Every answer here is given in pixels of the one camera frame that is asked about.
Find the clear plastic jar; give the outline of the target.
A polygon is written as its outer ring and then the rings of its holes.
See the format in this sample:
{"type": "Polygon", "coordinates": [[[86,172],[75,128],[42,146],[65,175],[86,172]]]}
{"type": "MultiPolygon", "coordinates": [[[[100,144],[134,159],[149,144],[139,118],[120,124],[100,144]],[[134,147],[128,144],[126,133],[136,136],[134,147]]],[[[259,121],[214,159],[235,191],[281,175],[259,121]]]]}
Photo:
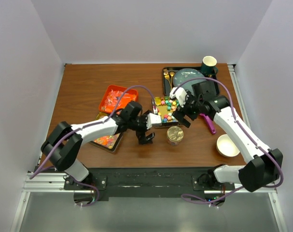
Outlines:
{"type": "Polygon", "coordinates": [[[182,138],[177,140],[172,140],[170,138],[167,138],[167,143],[170,145],[176,146],[176,145],[179,145],[182,140],[183,140],[182,138]]]}

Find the purple plastic scoop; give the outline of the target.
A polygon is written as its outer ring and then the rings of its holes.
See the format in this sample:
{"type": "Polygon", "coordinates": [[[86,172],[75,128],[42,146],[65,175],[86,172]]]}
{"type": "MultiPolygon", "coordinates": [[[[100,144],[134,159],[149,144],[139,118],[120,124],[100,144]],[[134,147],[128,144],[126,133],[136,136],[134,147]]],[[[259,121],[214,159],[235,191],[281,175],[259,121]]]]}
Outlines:
{"type": "Polygon", "coordinates": [[[200,116],[204,119],[204,121],[206,122],[207,126],[208,126],[208,129],[210,131],[210,133],[212,135],[214,135],[216,133],[216,129],[213,125],[213,122],[212,120],[210,119],[210,117],[208,115],[205,115],[205,114],[200,114],[200,116]]]}

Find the gold jar lid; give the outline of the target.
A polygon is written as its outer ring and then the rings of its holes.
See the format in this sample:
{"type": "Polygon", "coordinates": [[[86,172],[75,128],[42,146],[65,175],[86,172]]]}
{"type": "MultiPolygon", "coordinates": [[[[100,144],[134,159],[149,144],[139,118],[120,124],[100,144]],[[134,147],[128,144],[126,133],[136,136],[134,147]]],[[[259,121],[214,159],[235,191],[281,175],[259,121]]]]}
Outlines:
{"type": "Polygon", "coordinates": [[[170,127],[167,130],[167,138],[172,142],[180,142],[184,137],[183,130],[178,126],[170,127]]]}

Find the candy tin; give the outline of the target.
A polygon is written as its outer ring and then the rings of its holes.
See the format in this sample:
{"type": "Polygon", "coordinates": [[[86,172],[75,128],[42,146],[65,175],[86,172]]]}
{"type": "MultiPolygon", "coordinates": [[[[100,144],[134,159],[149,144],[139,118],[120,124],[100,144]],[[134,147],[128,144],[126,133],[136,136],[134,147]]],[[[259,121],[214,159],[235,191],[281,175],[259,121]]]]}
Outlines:
{"type": "Polygon", "coordinates": [[[179,105],[177,100],[172,100],[169,96],[155,97],[154,103],[153,114],[161,117],[161,124],[156,125],[156,128],[182,126],[182,124],[172,115],[179,105]]]}
{"type": "Polygon", "coordinates": [[[122,137],[123,137],[123,133],[119,133],[116,135],[103,136],[93,141],[90,141],[89,143],[93,146],[96,146],[98,148],[101,148],[103,150],[113,153],[117,150],[122,137]]]}

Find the gold spoon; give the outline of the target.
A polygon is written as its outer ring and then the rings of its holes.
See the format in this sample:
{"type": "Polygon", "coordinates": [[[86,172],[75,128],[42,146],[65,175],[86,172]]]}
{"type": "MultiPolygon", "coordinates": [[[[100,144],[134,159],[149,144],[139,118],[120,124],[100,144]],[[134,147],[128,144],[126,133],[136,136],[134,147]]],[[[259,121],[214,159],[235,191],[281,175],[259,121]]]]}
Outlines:
{"type": "Polygon", "coordinates": [[[170,75],[170,79],[171,79],[171,81],[170,81],[170,87],[172,88],[173,87],[173,77],[175,75],[175,72],[174,71],[170,71],[169,72],[169,75],[170,75]]]}

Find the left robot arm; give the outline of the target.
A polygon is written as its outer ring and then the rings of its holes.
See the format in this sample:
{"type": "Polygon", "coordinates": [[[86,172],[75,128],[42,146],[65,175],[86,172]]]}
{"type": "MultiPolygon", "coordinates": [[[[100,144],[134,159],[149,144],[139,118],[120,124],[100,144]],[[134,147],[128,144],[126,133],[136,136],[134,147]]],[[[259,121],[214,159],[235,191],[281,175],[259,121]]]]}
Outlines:
{"type": "Polygon", "coordinates": [[[160,124],[159,115],[151,111],[143,113],[142,106],[136,101],[131,101],[125,108],[89,123],[59,123],[41,146],[41,152],[58,171],[71,176],[76,186],[88,189],[94,184],[92,174],[77,160],[79,150],[84,144],[127,130],[135,131],[140,145],[151,144],[155,134],[147,135],[146,132],[160,124]]]}

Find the black serving tray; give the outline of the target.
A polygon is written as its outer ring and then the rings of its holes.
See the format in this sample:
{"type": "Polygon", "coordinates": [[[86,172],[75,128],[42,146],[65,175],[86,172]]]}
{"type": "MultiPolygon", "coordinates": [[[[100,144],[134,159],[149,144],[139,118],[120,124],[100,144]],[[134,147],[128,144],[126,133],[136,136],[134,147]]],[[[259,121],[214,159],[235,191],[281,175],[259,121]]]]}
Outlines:
{"type": "MultiPolygon", "coordinates": [[[[210,76],[212,79],[217,79],[217,72],[213,73],[210,76]]],[[[200,67],[164,67],[163,68],[163,91],[165,96],[170,95],[171,88],[178,87],[180,84],[187,80],[192,80],[197,77],[202,77],[203,74],[200,72],[200,67]]],[[[185,90],[189,90],[192,95],[195,95],[194,90],[192,88],[193,84],[197,84],[200,82],[206,81],[205,79],[199,79],[195,81],[190,81],[182,86],[185,90]]],[[[215,95],[219,95],[219,85],[216,82],[208,81],[210,89],[215,93],[215,95]]]]}

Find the aluminium frame rail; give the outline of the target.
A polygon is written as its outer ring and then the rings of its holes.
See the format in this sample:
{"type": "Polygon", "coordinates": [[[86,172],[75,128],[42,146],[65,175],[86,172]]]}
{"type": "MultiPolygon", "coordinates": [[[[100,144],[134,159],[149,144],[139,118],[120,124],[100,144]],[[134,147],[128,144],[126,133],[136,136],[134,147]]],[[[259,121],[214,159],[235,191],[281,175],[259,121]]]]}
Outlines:
{"type": "MultiPolygon", "coordinates": [[[[82,190],[77,184],[67,184],[66,180],[63,178],[65,176],[61,173],[40,173],[35,178],[30,179],[31,173],[27,174],[26,180],[24,182],[23,191],[25,192],[60,192],[60,191],[70,191],[70,192],[86,192],[82,190]]],[[[96,187],[101,190],[107,190],[107,187],[110,187],[106,180],[99,181],[99,184],[96,184],[96,187]]],[[[132,188],[138,189],[139,186],[124,186],[121,185],[121,188],[132,188]]],[[[202,187],[202,190],[205,193],[216,193],[220,190],[206,190],[202,187]]],[[[256,193],[277,193],[276,188],[260,188],[256,193]]]]}

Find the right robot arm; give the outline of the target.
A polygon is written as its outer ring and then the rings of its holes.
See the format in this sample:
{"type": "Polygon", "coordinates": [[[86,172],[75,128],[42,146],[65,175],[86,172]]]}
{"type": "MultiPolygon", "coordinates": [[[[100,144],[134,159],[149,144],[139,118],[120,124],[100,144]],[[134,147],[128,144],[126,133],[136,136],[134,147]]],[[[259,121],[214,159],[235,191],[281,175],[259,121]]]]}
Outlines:
{"type": "Polygon", "coordinates": [[[173,116],[185,127],[190,127],[189,117],[195,120],[205,114],[220,126],[236,145],[243,156],[245,165],[219,165],[199,177],[210,189],[217,190],[224,183],[241,184],[247,191],[254,192],[262,187],[277,188],[284,180],[281,169],[283,154],[279,149],[271,149],[263,143],[237,114],[230,95],[216,95],[209,89],[211,78],[193,85],[193,92],[182,86],[174,87],[169,96],[179,105],[173,116]]]}

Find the dark green cup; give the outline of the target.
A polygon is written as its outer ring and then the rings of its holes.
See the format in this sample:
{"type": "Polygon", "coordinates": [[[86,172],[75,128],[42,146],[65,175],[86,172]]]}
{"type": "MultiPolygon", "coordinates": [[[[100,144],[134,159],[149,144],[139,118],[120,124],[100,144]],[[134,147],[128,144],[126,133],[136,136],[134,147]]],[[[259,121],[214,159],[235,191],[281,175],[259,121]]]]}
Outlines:
{"type": "Polygon", "coordinates": [[[212,56],[205,56],[202,59],[200,72],[204,75],[216,75],[218,73],[217,59],[212,56]]]}

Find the blue ceramic plate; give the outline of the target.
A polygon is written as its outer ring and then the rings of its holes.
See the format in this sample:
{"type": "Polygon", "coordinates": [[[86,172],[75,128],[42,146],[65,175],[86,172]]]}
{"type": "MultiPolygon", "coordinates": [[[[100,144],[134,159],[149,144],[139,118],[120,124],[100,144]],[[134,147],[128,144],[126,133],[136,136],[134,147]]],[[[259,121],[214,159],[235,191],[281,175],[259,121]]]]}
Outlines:
{"type": "Polygon", "coordinates": [[[185,90],[189,90],[193,93],[192,85],[198,84],[205,80],[205,79],[195,80],[195,78],[198,78],[198,77],[204,77],[204,75],[196,69],[192,69],[192,68],[181,69],[177,71],[173,76],[173,86],[178,87],[182,83],[190,80],[189,82],[182,85],[182,88],[184,88],[185,90]]]}

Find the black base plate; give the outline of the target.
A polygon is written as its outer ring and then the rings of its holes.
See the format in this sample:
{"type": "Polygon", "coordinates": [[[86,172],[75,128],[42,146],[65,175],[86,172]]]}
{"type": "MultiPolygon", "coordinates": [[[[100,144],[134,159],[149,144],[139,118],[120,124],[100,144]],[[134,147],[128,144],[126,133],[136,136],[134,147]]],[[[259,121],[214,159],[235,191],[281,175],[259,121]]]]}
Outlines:
{"type": "Polygon", "coordinates": [[[234,184],[209,186],[202,182],[208,167],[174,168],[90,168],[88,183],[99,190],[99,200],[112,197],[178,198],[184,193],[201,198],[215,198],[230,190],[234,184]]]}

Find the white paper bowl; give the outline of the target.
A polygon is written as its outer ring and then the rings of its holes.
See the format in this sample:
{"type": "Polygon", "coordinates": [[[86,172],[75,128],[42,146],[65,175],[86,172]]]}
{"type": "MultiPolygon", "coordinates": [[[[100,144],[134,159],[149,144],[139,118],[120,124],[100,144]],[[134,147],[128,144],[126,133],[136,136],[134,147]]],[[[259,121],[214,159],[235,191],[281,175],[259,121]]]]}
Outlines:
{"type": "Polygon", "coordinates": [[[216,142],[217,151],[224,157],[236,157],[240,151],[227,134],[221,135],[216,142]]]}

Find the orange candy box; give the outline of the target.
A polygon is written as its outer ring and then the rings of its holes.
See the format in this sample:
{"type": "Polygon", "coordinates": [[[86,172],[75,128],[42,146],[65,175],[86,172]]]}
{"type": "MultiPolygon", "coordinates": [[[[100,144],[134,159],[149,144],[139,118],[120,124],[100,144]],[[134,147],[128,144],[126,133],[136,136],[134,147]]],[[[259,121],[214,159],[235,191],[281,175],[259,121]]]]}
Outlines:
{"type": "MultiPolygon", "coordinates": [[[[100,112],[104,113],[111,113],[119,98],[126,90],[126,87],[116,86],[116,85],[109,85],[106,89],[106,92],[98,106],[100,112]]],[[[121,98],[117,109],[124,108],[130,101],[138,101],[138,91],[135,89],[130,89],[125,95],[121,98]]]]}

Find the gold fork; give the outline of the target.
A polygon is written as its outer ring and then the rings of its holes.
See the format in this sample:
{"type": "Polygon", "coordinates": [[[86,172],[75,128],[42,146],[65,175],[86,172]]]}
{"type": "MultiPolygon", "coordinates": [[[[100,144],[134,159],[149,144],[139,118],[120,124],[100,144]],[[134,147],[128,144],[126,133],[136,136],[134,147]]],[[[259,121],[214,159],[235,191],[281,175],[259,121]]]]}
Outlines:
{"type": "Polygon", "coordinates": [[[168,69],[163,69],[163,77],[164,77],[164,93],[168,95],[170,91],[172,90],[170,87],[170,75],[169,75],[169,70],[168,69]]]}

